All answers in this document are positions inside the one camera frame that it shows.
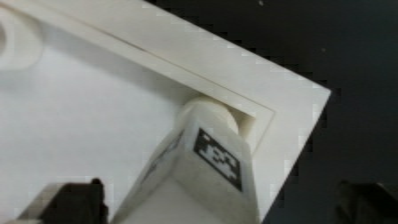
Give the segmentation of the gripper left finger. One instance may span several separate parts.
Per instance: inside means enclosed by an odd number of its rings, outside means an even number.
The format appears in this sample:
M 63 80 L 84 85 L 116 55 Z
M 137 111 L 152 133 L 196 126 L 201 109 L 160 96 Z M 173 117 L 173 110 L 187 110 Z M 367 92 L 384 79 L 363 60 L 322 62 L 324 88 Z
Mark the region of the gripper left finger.
M 11 224 L 109 224 L 102 180 L 52 183 Z

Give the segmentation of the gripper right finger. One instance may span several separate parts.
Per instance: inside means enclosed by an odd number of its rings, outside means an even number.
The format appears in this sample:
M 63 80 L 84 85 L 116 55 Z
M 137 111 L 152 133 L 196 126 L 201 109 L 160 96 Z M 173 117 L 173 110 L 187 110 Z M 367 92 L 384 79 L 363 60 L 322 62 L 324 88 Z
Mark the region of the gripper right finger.
M 398 184 L 338 184 L 335 224 L 398 224 Z

